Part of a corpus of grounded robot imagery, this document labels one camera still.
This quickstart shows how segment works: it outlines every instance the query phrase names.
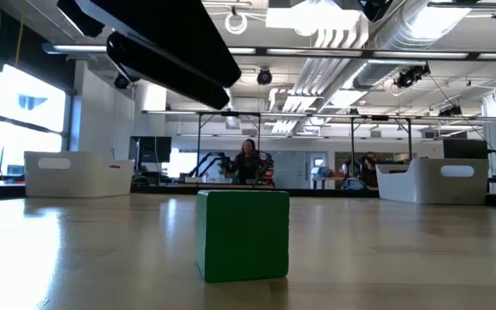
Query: monitor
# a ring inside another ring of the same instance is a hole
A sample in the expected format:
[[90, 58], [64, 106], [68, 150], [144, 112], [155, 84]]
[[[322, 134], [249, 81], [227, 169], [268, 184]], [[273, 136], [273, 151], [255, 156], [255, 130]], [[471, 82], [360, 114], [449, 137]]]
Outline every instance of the monitor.
[[131, 137], [129, 157], [139, 163], [169, 163], [170, 154], [171, 137]]
[[474, 139], [444, 139], [443, 157], [451, 159], [488, 159], [487, 142]]

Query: green foam block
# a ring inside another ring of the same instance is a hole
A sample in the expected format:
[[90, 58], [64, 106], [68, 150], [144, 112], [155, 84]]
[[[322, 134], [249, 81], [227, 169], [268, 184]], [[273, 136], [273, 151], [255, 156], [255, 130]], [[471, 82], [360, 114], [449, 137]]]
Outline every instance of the green foam block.
[[208, 283], [288, 274], [288, 193], [198, 193], [196, 263]]

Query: security camera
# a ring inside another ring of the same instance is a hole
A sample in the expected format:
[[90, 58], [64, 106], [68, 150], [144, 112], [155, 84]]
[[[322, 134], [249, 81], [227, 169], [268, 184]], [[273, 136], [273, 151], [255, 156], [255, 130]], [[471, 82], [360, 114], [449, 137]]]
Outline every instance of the security camera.
[[265, 86], [271, 84], [271, 81], [273, 81], [273, 75], [269, 68], [262, 68], [257, 75], [257, 83]]
[[123, 75], [119, 74], [116, 80], [114, 80], [114, 86], [116, 86], [118, 90], [126, 90], [129, 86], [129, 80]]

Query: white plastic container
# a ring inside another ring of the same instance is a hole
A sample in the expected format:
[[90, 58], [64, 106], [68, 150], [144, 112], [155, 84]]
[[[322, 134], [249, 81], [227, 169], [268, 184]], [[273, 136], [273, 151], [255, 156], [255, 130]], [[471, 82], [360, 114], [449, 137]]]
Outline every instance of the white plastic container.
[[132, 160], [105, 163], [89, 152], [25, 152], [28, 197], [95, 198], [127, 195]]
[[410, 165], [378, 164], [380, 198], [417, 204], [483, 205], [486, 159], [414, 159]]

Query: wall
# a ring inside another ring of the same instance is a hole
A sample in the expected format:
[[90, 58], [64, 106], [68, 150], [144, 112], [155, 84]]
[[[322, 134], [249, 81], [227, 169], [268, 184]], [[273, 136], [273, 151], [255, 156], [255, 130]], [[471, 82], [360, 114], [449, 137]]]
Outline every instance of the wall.
[[107, 160], [127, 159], [135, 102], [102, 81], [81, 61], [76, 65], [75, 88], [71, 150], [96, 152]]

